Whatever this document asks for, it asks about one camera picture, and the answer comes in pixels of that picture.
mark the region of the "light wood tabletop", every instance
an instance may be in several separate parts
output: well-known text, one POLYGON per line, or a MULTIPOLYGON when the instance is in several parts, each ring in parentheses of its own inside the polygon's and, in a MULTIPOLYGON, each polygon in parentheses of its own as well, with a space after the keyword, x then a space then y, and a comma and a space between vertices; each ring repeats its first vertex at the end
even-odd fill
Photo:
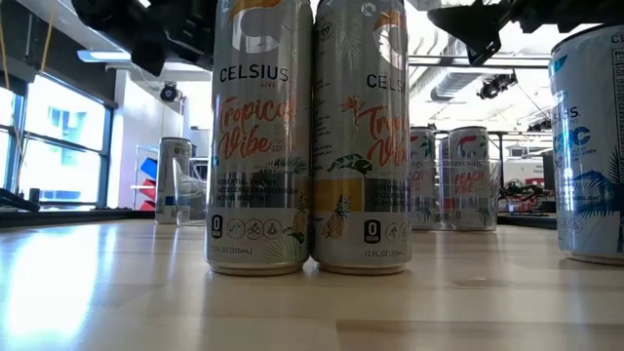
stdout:
POLYGON ((418 232, 409 270, 212 273, 203 228, 0 230, 1 350, 621 350, 624 270, 555 231, 418 232))

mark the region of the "aluminum can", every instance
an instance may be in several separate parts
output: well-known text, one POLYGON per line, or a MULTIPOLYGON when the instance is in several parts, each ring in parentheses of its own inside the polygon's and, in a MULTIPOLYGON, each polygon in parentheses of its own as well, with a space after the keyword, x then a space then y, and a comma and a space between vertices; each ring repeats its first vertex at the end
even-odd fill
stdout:
POLYGON ((409 174, 412 229, 433 229, 439 215, 436 206, 435 140, 430 128, 411 128, 409 174))
POLYGON ((410 261, 403 1, 321 1, 315 25, 313 257, 391 274, 410 261))
POLYGON ((309 257, 310 3, 221 0, 216 13, 206 261, 296 272, 309 257))
POLYGON ((491 222, 488 131, 458 128, 448 135, 451 214, 456 230, 483 230, 491 222))
POLYGON ((158 150, 158 173, 156 176, 156 214, 158 224, 176 224, 177 212, 187 211, 188 206, 176 203, 176 183, 174 178, 174 158, 181 169, 190 169, 192 144, 181 137, 163 137, 158 150))
POLYGON ((624 25, 568 37, 549 73, 559 247, 624 264, 624 25))
POLYGON ((450 156, 449 138, 440 140, 438 145, 438 188, 440 202, 440 220, 443 228, 450 228, 450 214, 452 213, 452 191, 450 186, 450 156))

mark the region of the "tropical vibe can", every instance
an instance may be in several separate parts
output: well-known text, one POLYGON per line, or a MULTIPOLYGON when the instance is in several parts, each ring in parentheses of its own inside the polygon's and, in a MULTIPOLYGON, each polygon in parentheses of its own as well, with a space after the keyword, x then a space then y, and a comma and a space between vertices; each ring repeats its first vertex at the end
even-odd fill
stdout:
POLYGON ((450 227, 450 214, 452 213, 452 191, 450 186, 450 155, 449 138, 440 140, 438 146, 438 175, 440 177, 440 220, 443 228, 450 227))
POLYGON ((176 224, 178 210, 188 213, 188 204, 176 203, 174 158, 180 168, 190 169, 191 142, 181 137, 163 137, 158 150, 158 173, 156 174, 156 213, 158 224, 176 224))
POLYGON ((276 275, 309 256, 312 10, 221 0, 214 52, 212 270, 276 275))
POLYGON ((411 255, 403 1, 321 1, 315 33, 313 257, 399 272, 411 255))
POLYGON ((409 134, 411 228, 432 229, 439 215, 436 206, 436 157, 433 130, 411 128, 409 134))
POLYGON ((488 131, 458 128, 448 135, 451 213, 454 229, 486 229, 491 224, 488 131))
POLYGON ((624 263, 624 25, 553 50, 557 229, 568 256, 624 263))

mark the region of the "window frame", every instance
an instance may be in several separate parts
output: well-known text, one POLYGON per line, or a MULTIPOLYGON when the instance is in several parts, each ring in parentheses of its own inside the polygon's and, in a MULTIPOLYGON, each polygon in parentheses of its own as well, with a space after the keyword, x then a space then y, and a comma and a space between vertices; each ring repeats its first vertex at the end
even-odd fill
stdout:
MULTIPOLYGON (((33 132, 28 132, 29 139, 36 139, 39 141, 46 142, 50 145, 71 149, 79 152, 95 152, 99 157, 99 173, 98 173, 98 190, 97 190, 97 201, 96 202, 72 202, 72 201, 41 201, 40 204, 42 206, 96 206, 96 207, 105 207, 107 201, 107 193, 108 193, 108 170, 110 168, 110 141, 112 138, 112 115, 113 109, 103 103, 98 98, 92 97, 89 94, 84 93, 83 91, 77 89, 76 87, 72 87, 64 82, 52 77, 48 74, 40 75, 41 78, 51 80, 57 84, 60 84, 64 88, 81 95, 82 97, 88 98, 94 102, 101 104, 104 107, 104 128, 103 128, 103 136, 102 136, 102 148, 100 150, 93 149, 90 147, 86 147, 71 141, 66 141, 63 139, 59 139, 51 136, 42 136, 33 132)), ((18 166, 20 164, 20 153, 17 145, 16 138, 16 130, 19 133, 19 140, 21 142, 21 146, 24 146, 26 140, 26 111, 28 104, 28 90, 29 85, 26 84, 26 94, 24 96, 18 95, 14 92, 16 98, 19 99, 19 103, 15 104, 14 111, 14 120, 13 126, 5 126, 0 125, 0 129, 5 130, 9 133, 9 152, 8 152, 8 160, 7 160, 7 172, 5 176, 5 187, 10 191, 16 191, 17 187, 17 172, 18 166)))

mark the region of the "silver can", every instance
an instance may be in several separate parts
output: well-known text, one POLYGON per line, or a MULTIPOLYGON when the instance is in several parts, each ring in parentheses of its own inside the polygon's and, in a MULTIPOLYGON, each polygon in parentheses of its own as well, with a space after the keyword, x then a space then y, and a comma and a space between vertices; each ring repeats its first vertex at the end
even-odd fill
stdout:
POLYGON ((448 136, 451 214, 454 229, 489 227, 490 176, 488 131, 483 127, 458 128, 448 136))
POLYGON ((403 1, 322 1, 315 30, 313 257, 337 273, 400 272, 411 257, 403 1))
POLYGON ((448 137, 440 140, 440 145, 438 146, 438 176, 440 222, 443 228, 449 228, 450 214, 452 213, 452 187, 450 186, 450 155, 448 137))
POLYGON ((624 25, 565 39, 550 75, 559 247, 624 264, 624 25))
POLYGON ((411 128, 409 134, 409 174, 411 228, 433 229, 439 215, 436 206, 436 157, 433 130, 411 128))
MULTIPOLYGON (((156 176, 156 223, 176 224, 178 206, 174 177, 174 158, 181 169, 188 173, 192 144, 181 137, 163 137, 158 151, 158 174, 156 176)), ((181 211, 187 210, 180 204, 181 211)))
POLYGON ((309 1, 221 0, 215 31, 206 261, 233 275, 296 272, 309 257, 309 1))

